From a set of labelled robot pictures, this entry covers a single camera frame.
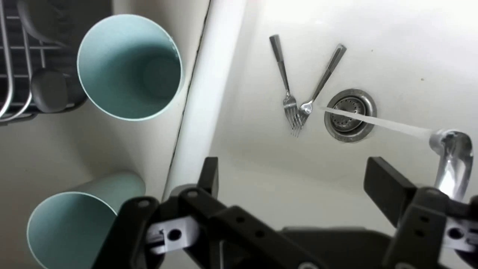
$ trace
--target white sink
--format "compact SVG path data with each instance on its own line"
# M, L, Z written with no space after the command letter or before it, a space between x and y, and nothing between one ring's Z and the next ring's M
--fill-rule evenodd
M342 90L369 93L378 117L476 137L478 8L430 2L231 0L213 4L191 84L169 192L197 181L219 158L219 199L273 228L394 229L363 192L369 158L384 158L418 186L433 186L439 158L425 140L381 128L334 141L318 110ZM348 51L301 134L290 132L269 45L281 35L293 95L304 102L337 44ZM472 175L467 198L478 193ZM449 253L443 262L466 268Z

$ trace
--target light blue cup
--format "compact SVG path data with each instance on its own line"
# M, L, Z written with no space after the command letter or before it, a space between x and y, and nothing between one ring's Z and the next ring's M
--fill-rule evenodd
M46 269L89 269L121 205L143 195L143 181L121 172L45 199L27 225L33 258Z
M98 110L142 122L172 102L182 81L182 63L177 47L158 25L137 16L113 16L85 35L77 77Z

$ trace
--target metal bracket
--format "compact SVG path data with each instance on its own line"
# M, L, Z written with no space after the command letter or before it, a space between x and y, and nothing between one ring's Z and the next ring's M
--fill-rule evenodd
M195 244L198 225L192 217L151 225L146 232L146 246L151 253L161 256L174 250L183 250Z

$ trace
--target bolt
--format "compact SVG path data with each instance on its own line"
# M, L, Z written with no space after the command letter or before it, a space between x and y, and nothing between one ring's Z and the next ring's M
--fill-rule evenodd
M409 264L397 264L397 265L394 265L394 269L415 269L415 267L412 267Z
M304 264L300 264L297 269L318 269L318 267L313 264L304 262Z

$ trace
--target cup rim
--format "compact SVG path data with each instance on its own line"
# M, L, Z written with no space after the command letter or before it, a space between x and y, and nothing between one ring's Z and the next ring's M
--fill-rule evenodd
M28 223L27 223L27 246L28 246L28 250L30 250L33 259L34 259L42 268L45 268L45 269L48 269L48 267L45 267L45 265L42 264L42 261L36 256L36 253L33 252L33 247L31 247L31 241L30 241L30 229L31 229L33 217L34 217L34 214L37 213L37 210L39 210L43 204L46 204L46 202L49 202L51 199L55 199L55 198L58 198L58 196L70 196L70 195L79 195L79 196L85 196L85 198L94 199L94 201L97 201L97 202L103 204L115 217L118 216L118 213L116 213L110 205L107 205L103 199L100 199L100 198L97 198L97 196L92 196L92 195L89 195L89 193L83 193L83 192L61 192L61 193L56 193L56 195L52 195L52 196L43 199L37 207L34 207L33 213L31 213L30 217L28 217Z
M143 119L124 119L124 117L118 117L118 116L115 116L115 114L107 113L107 111L103 110L100 105L97 105L97 104L94 102L94 99L91 99L91 96L89 96L88 92L85 90L83 81L82 81L80 74L79 74L79 56L80 56L79 53L80 53L82 48L83 48L83 41L92 35L92 31L94 31L97 26L103 25L104 22L109 22L109 20L113 20L113 19L119 19L119 17L122 17L122 19L142 20L142 22L145 22L145 23L148 23L148 25L155 26L158 31L161 31L161 32L166 35L166 38L172 42L172 45L174 47L174 51L177 53L177 59L179 59L179 84L177 84L176 93L174 93L174 96L170 99L170 102L169 102L163 110L160 110L158 113L155 113L155 114L152 114L152 116L149 116L149 117L143 117ZM112 16L112 17L107 17L107 19L100 20L100 22L95 23L95 25L86 32L86 35L82 38L82 41L80 41L80 44L79 44L79 48L77 48L77 56L76 56L76 74L77 74L77 81L79 81L83 93L86 95L88 101L89 101L97 110L100 110L101 113L104 113L106 116L109 116L109 117L112 117L112 119L121 120L121 122L148 122L148 120L152 120L152 119L161 116L169 107L172 107L172 104L173 104L173 101L176 99L176 96L177 96L180 92L183 92L183 86L182 86L182 84L183 84L183 74L185 74L185 72L183 72L183 63L182 63L180 51L179 51L176 42L172 39L172 36L170 36L158 23L155 23L155 22L146 19L146 17L140 17L140 16L134 16L134 14L118 14L118 16Z

